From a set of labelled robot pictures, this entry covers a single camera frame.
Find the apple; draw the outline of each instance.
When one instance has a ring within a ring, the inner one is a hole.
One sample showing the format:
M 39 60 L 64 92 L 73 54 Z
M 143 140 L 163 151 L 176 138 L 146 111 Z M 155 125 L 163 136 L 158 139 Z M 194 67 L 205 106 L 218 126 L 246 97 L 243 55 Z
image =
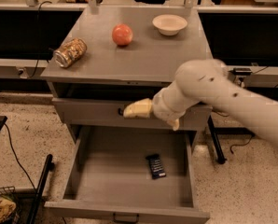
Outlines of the apple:
M 118 24 L 112 30 L 112 39 L 119 46 L 127 46 L 132 42 L 132 29 L 126 24 Z

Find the closed drawer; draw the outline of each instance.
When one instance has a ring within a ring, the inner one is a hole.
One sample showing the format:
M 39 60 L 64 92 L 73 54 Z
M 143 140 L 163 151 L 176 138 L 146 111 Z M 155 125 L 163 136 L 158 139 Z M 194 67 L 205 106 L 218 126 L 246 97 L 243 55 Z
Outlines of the closed drawer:
M 196 208 L 185 132 L 84 126 L 63 199 L 45 206 L 61 217 L 163 224 L 205 223 Z M 146 156 L 159 153 L 167 176 L 152 179 Z
M 125 119 L 119 110 L 131 102 L 54 98 L 53 103 L 62 122 L 78 125 L 171 129 L 157 118 Z M 195 105 L 180 119 L 181 130 L 204 130 L 211 113 L 209 105 Z

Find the gold can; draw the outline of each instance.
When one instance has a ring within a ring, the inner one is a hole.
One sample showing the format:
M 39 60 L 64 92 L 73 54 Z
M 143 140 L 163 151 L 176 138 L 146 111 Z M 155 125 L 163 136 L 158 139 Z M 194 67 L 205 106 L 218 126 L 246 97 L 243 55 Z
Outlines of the gold can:
M 55 61 L 60 67 L 67 68 L 79 60 L 84 55 L 86 49 L 87 46 L 83 40 L 74 38 L 54 50 Z

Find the black basket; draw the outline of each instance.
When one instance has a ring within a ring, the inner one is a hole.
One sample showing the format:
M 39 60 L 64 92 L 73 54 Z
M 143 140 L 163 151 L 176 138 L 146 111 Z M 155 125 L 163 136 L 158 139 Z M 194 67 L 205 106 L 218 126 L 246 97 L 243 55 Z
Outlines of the black basket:
M 0 197 L 2 197 L 2 196 L 6 196 L 6 197 L 10 198 L 16 204 L 16 209 L 6 220 L 4 220 L 3 222 L 0 222 L 0 223 L 4 223 L 4 224 L 19 223 L 21 207 L 20 207 L 17 195 L 16 195 L 15 187 L 11 186 L 11 187 L 0 188 Z

